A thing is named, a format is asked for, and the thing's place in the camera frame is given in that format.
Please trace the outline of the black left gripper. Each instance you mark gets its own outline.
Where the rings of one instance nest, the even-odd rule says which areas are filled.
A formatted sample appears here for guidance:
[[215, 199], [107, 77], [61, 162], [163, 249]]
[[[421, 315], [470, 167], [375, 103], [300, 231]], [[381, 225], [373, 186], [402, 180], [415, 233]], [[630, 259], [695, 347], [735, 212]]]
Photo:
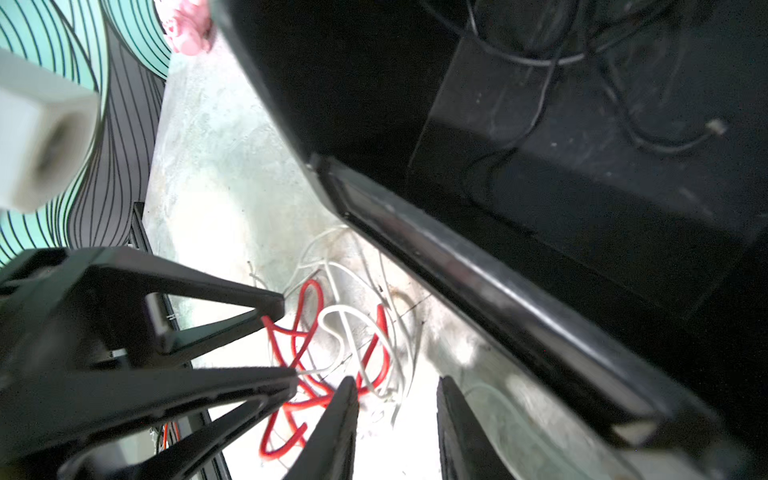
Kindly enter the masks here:
[[[1, 466], [42, 479], [188, 479], [296, 392], [285, 367], [182, 366], [280, 319], [285, 297], [130, 247], [31, 250], [1, 272]], [[235, 409], [135, 464], [100, 447]]]

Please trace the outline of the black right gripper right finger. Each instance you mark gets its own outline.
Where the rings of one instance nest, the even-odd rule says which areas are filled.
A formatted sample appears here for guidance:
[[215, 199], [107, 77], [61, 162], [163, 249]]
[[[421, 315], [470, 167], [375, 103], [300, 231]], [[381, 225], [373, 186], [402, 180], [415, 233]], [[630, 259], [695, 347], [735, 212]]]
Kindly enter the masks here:
[[440, 378], [436, 401], [442, 478], [513, 480], [452, 377]]

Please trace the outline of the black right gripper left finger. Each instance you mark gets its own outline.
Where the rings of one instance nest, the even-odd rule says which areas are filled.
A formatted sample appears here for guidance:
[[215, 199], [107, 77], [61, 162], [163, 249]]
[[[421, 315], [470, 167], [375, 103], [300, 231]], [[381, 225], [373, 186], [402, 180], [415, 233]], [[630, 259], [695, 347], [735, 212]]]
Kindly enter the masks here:
[[351, 479], [358, 414], [356, 382], [345, 377], [284, 479]]

